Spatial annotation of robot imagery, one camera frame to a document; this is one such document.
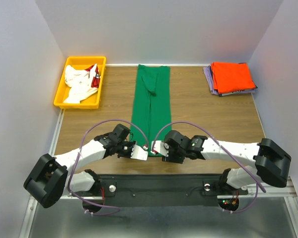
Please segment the green t shirt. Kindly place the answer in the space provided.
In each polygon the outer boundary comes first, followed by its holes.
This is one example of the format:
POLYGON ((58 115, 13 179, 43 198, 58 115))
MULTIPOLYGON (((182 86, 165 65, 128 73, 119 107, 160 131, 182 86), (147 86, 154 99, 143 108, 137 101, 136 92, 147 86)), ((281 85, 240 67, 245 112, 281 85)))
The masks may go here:
POLYGON ((149 143, 171 123, 170 68, 138 65, 131 122, 146 135, 149 143))

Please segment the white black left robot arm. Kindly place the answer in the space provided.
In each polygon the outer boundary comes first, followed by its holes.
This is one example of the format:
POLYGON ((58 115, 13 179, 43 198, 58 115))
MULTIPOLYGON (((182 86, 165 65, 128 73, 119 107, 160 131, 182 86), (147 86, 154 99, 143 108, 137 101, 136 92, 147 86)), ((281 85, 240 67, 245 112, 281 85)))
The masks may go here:
POLYGON ((86 191, 96 195, 100 182, 92 171, 74 174, 76 169, 117 154, 119 157, 145 160, 147 152, 135 141, 126 141, 130 130, 122 124, 112 132, 99 135, 90 142, 67 153, 42 155, 24 182, 24 188, 44 208, 54 205, 71 191, 86 191))

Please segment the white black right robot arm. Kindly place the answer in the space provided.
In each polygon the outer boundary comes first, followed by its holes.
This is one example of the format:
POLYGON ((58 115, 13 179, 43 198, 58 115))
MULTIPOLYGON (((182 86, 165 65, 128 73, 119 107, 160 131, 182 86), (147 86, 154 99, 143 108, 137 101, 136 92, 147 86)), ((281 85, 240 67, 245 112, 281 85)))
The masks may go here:
POLYGON ((269 138, 262 138, 259 143, 235 143, 202 135, 189 138, 171 130, 152 146, 165 162, 182 164, 186 158, 236 162, 238 169, 226 169, 220 177, 218 184, 223 193, 255 183, 287 186, 291 156, 269 138))

